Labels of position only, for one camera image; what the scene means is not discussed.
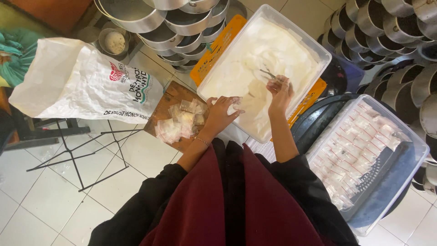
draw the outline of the black sleeve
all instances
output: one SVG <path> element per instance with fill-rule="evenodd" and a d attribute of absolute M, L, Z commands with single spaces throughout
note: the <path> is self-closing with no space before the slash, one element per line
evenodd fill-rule
<path fill-rule="evenodd" d="M 91 233 L 88 246 L 138 246 L 160 206 L 187 175 L 178 164 L 168 164 L 156 178 L 143 181 L 139 191 L 112 217 Z"/>
<path fill-rule="evenodd" d="M 354 234 L 331 203 L 322 181 L 311 171 L 304 155 L 271 164 L 273 175 L 300 203 L 319 233 L 337 245 L 357 245 Z"/>

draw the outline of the red logo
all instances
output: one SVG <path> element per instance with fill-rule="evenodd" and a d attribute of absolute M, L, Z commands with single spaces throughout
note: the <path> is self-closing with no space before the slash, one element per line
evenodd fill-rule
<path fill-rule="evenodd" d="M 118 70 L 118 68 L 112 62 L 109 63 L 111 64 L 112 69 L 111 74 L 109 75 L 109 79 L 112 81 L 119 80 L 124 75 L 124 73 Z"/>

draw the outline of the teal cloth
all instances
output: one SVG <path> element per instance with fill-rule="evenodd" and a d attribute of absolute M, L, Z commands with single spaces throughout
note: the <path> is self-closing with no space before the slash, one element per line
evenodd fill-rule
<path fill-rule="evenodd" d="M 10 61 L 0 65 L 0 76 L 11 87 L 23 82 L 35 58 L 37 41 L 41 38 L 42 35 L 24 28 L 0 30 L 0 54 L 8 53 L 10 57 Z"/>

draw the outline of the white powder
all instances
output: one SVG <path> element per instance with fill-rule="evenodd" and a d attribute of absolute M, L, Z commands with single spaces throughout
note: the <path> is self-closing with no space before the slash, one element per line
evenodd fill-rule
<path fill-rule="evenodd" d="M 246 113 L 235 120 L 250 136 L 259 141 L 271 137 L 268 108 L 272 95 L 266 89 L 270 76 L 259 71 L 269 69 L 273 74 L 290 78 L 295 91 L 288 111 L 298 105 L 318 72 L 318 63 L 308 50 L 287 30 L 264 18 L 255 20 L 231 47 L 228 56 L 212 71 L 207 85 L 199 92 L 204 97 L 241 96 L 241 109 Z"/>
<path fill-rule="evenodd" d="M 112 54 L 120 54 L 125 49 L 125 45 L 123 34 L 112 31 L 106 35 L 105 46 Z"/>

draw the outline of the right hand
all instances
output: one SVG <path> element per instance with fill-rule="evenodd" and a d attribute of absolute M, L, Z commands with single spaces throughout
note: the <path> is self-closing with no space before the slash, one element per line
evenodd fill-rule
<path fill-rule="evenodd" d="M 268 111 L 269 117 L 285 117 L 285 111 L 295 95 L 290 79 L 283 75 L 278 75 L 276 79 L 268 81 L 266 88 L 273 96 Z"/>
<path fill-rule="evenodd" d="M 222 132 L 232 121 L 234 121 L 240 114 L 245 113 L 244 110 L 237 110 L 232 115 L 228 115 L 228 108 L 234 104 L 239 103 L 240 97 L 220 97 L 213 105 L 212 101 L 217 98 L 209 98 L 206 104 L 209 108 L 209 116 L 206 120 L 203 130 L 207 131 L 213 138 Z"/>

